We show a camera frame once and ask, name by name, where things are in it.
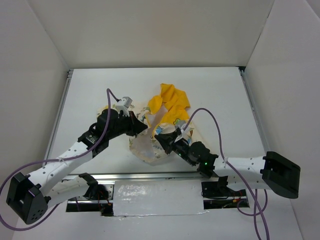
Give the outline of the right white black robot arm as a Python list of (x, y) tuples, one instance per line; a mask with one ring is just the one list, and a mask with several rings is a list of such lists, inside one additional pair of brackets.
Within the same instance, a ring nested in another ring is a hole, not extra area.
[(200, 141), (189, 144), (178, 138), (176, 132), (158, 134), (155, 139), (165, 153), (175, 153), (204, 178), (218, 178), (217, 189), (223, 196), (244, 189), (272, 190), (275, 194), (297, 199), (301, 168), (274, 151), (251, 158), (228, 157), (213, 154)]

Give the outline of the yellow cream printed kids jacket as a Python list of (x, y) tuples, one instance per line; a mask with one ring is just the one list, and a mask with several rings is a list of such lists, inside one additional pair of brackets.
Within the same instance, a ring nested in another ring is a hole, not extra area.
[[(105, 126), (109, 124), (111, 110), (116, 110), (115, 105), (116, 103), (111, 106), (106, 105), (97, 114), (98, 118), (103, 110), (108, 109)], [(190, 106), (185, 91), (176, 88), (173, 84), (165, 83), (160, 85), (160, 94), (153, 96), (149, 101), (132, 101), (129, 111), (133, 111), (136, 118), (146, 124), (148, 129), (138, 134), (137, 137), (129, 136), (129, 150), (131, 153), (148, 164), (167, 158), (174, 152), (166, 154), (160, 143), (155, 139), (155, 135), (173, 132), (177, 134), (178, 126), (185, 123), (188, 124), (189, 131), (184, 139), (189, 144), (194, 142), (202, 142), (204, 144), (199, 131), (190, 121), (191, 118), (187, 112)]]

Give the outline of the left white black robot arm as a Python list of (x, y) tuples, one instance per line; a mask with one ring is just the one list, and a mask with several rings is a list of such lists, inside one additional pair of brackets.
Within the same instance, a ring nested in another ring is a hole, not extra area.
[(107, 196), (105, 188), (86, 172), (71, 180), (64, 178), (106, 149), (110, 140), (123, 134), (136, 137), (147, 128), (133, 111), (124, 115), (114, 109), (103, 110), (97, 122), (58, 158), (29, 174), (16, 173), (10, 180), (6, 203), (25, 224), (31, 225), (49, 208), (71, 198), (83, 196), (91, 200), (100, 193)]

